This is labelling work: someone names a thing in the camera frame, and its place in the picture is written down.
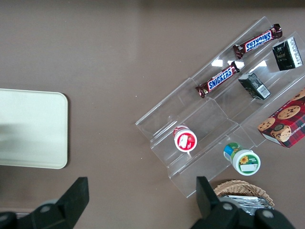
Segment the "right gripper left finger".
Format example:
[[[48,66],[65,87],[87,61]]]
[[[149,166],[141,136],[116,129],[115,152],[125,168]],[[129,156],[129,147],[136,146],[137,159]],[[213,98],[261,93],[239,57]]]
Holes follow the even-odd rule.
[[[2,229],[72,229],[89,203],[87,177],[79,177],[57,200],[37,207],[17,218],[15,212],[0,213]]]

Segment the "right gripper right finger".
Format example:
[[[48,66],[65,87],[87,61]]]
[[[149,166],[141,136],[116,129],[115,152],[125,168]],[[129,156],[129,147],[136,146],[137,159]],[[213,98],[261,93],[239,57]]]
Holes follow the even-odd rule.
[[[193,229],[293,229],[293,224],[274,209],[258,209],[249,215],[237,205],[216,196],[206,177],[196,178],[196,200],[202,218]]]

